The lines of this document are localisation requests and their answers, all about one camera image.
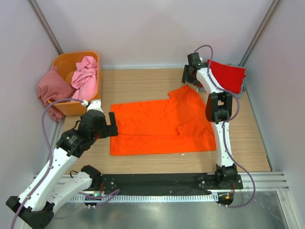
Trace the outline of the orange t-shirt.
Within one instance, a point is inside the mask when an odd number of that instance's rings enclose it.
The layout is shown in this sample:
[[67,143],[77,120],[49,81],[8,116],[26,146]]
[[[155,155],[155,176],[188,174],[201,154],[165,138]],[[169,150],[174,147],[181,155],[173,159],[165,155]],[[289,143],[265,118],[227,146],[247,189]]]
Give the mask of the orange t-shirt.
[[110,139],[112,156],[171,154],[216,150],[205,103],[188,85],[169,98],[111,105],[118,135]]

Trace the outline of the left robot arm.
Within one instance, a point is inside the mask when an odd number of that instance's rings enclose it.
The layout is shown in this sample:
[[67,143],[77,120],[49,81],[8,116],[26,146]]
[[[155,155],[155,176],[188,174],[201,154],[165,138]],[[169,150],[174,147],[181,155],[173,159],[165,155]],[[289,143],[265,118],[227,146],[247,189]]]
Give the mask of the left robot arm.
[[118,135],[115,113],[109,113],[110,125],[101,109],[89,110],[74,128],[64,132],[50,159],[29,187],[19,196],[11,196],[6,205],[32,229],[44,229],[55,212],[71,197],[83,190],[97,190],[102,174],[92,166],[84,166],[67,184],[56,188],[64,173],[99,138]]

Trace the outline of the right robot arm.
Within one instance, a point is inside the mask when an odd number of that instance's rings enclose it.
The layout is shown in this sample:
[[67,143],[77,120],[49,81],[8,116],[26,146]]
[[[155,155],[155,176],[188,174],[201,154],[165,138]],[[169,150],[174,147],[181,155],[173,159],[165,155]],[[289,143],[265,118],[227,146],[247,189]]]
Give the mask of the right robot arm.
[[205,116],[211,123],[217,151],[215,184],[221,189],[234,188],[238,181],[237,168],[231,153],[229,120],[232,116],[233,95],[226,91],[216,80],[208,63],[203,63],[199,53],[187,55],[182,82],[201,84],[208,93]]

